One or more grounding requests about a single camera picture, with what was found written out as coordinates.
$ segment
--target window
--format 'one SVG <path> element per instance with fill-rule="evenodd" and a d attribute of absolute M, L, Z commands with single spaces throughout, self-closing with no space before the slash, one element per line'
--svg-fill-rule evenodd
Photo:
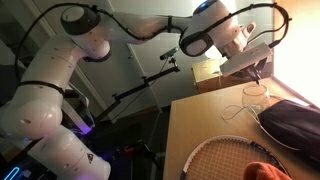
<path fill-rule="evenodd" d="M 293 19 L 285 39 L 274 49 L 274 75 L 288 87 L 320 107 L 320 1 L 278 2 Z M 275 28 L 282 18 L 275 14 Z M 275 34 L 275 39 L 282 32 Z"/>

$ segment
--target glass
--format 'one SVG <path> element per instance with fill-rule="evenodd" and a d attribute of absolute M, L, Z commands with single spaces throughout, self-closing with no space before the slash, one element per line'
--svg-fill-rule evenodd
<path fill-rule="evenodd" d="M 250 107 L 255 113 L 260 113 L 270 107 L 270 95 L 264 85 L 250 84 L 243 88 L 243 107 Z"/>

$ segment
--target orange object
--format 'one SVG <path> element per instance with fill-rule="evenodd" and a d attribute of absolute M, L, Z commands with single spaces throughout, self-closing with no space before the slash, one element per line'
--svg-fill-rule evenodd
<path fill-rule="evenodd" d="M 262 162 L 249 163 L 243 174 L 244 180 L 291 180 L 276 167 Z"/>

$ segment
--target black bag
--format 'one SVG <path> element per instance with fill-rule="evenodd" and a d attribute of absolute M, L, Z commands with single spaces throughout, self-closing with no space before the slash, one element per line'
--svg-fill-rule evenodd
<path fill-rule="evenodd" d="M 282 100 L 258 118 L 270 136 L 320 165 L 320 111 Z"/>

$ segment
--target black cable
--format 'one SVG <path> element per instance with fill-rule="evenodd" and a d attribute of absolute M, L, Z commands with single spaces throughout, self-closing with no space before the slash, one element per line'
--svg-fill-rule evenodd
<path fill-rule="evenodd" d="M 102 14 L 105 14 L 105 15 L 107 15 L 108 17 L 110 17 L 111 19 L 113 19 L 123 31 L 125 31 L 128 35 L 130 35 L 131 37 L 133 37 L 134 39 L 139 40 L 139 41 L 146 41 L 146 40 L 153 39 L 154 37 L 156 37 L 156 36 L 159 35 L 160 33 L 162 33 L 162 32 L 164 32 L 164 31 L 166 31 L 166 30 L 169 29 L 168 26 L 164 26 L 164 27 L 162 27 L 161 29 L 159 29 L 158 31 L 153 32 L 153 34 L 152 34 L 151 36 L 148 36 L 148 37 L 138 37 L 138 36 L 136 36 L 135 34 L 131 33 L 128 28 L 124 27 L 124 26 L 113 16 L 113 14 L 111 14 L 111 13 L 109 13 L 109 12 L 103 10 L 103 9 L 97 9 L 97 12 L 100 12 L 100 13 L 102 13 Z M 176 27 L 176 26 L 170 26 L 170 27 L 171 27 L 171 29 L 179 30 L 180 33 L 183 32 L 183 30 L 182 30 L 181 28 L 179 28 L 179 27 Z"/>
<path fill-rule="evenodd" d="M 47 10 L 45 10 L 43 13 L 40 14 L 40 16 L 37 17 L 37 19 L 35 21 L 33 21 L 32 25 L 29 27 L 29 29 L 27 30 L 27 32 L 24 34 L 20 44 L 19 44 L 19 47 L 18 47 L 18 50 L 17 50 L 17 53 L 16 53 L 16 56 L 15 56 L 15 59 L 14 59 L 14 66 L 15 66 L 15 74 L 16 74 L 16 77 L 19 81 L 21 81 L 21 76 L 20 76 L 20 73 L 19 73 L 19 68 L 18 68 L 18 62 L 19 62 L 19 53 L 21 51 L 21 48 L 24 44 L 24 42 L 26 41 L 26 39 L 28 38 L 28 35 L 30 34 L 31 30 L 34 28 L 34 26 L 39 22 L 39 20 L 45 16 L 48 12 L 50 12 L 51 10 L 55 9 L 55 8 L 58 8 L 58 7 L 62 7 L 62 6 L 80 6 L 80 7 L 86 7 L 86 8 L 91 8 L 89 5 L 87 4 L 80 4 L 80 3 L 61 3 L 61 4 L 56 4 L 56 5 L 53 5 L 51 6 L 50 8 L 48 8 Z"/>
<path fill-rule="evenodd" d="M 168 58 L 167 58 L 167 60 L 164 62 L 164 64 L 163 64 L 163 66 L 162 66 L 162 68 L 161 68 L 161 70 L 160 70 L 159 73 L 162 72 L 162 70 L 163 70 L 164 66 L 167 64 L 167 62 L 168 62 Z M 117 118 L 118 116 L 120 116 L 126 109 L 128 109 L 128 107 L 129 107 L 135 100 L 137 100 L 144 92 L 146 92 L 156 81 L 157 81 L 157 79 L 154 80 L 146 89 L 144 89 L 143 91 L 141 91 L 141 93 L 139 93 L 131 102 L 129 102 L 129 103 L 127 104 L 127 106 L 122 109 L 122 111 L 121 111 L 120 113 L 118 113 L 114 118 L 111 119 L 111 121 L 113 121 L 114 119 L 116 119 L 116 118 Z"/>
<path fill-rule="evenodd" d="M 234 13 L 230 13 L 228 16 L 225 16 L 224 18 L 218 20 L 217 22 L 215 22 L 214 24 L 212 24 L 211 26 L 209 26 L 208 28 L 206 28 L 205 30 L 203 31 L 200 31 L 197 36 L 202 36 L 203 34 L 206 34 L 208 33 L 209 31 L 211 31 L 213 28 L 216 28 L 217 26 L 221 25 L 222 23 L 224 23 L 225 21 L 229 20 L 231 17 L 235 16 L 235 15 L 238 15 L 238 14 L 241 14 L 243 12 L 246 12 L 246 11 L 249 11 L 251 9 L 256 9 L 256 8 L 263 8 L 263 7 L 270 7 L 270 8 L 275 8 L 277 9 L 280 14 L 282 15 L 283 17 L 283 25 L 281 26 L 281 28 L 285 25 L 285 31 L 282 35 L 282 37 L 274 42 L 272 42 L 271 44 L 269 44 L 269 47 L 270 48 L 273 48 L 275 47 L 276 45 L 278 45 L 281 40 L 287 35 L 287 32 L 288 32 L 288 26 L 289 26 L 289 21 L 291 20 L 289 18 L 289 15 L 288 15 L 288 12 L 282 8 L 281 6 L 278 6 L 277 3 L 273 3 L 273 4 L 270 4 L 270 3 L 260 3 L 260 4 L 251 4 L 250 6 L 248 7 L 245 7 L 243 9 L 240 9 Z"/>
<path fill-rule="evenodd" d="M 286 25 L 286 23 L 285 23 L 285 21 L 283 21 L 282 25 L 281 25 L 279 28 L 277 28 L 277 29 L 262 31 L 261 33 L 259 33 L 259 34 L 256 35 L 255 37 L 251 38 L 251 39 L 247 42 L 247 44 L 250 44 L 251 42 L 253 42 L 254 40 L 256 40 L 257 38 L 259 38 L 260 36 L 262 36 L 262 35 L 265 34 L 265 33 L 277 32 L 277 31 L 281 30 L 285 25 Z"/>

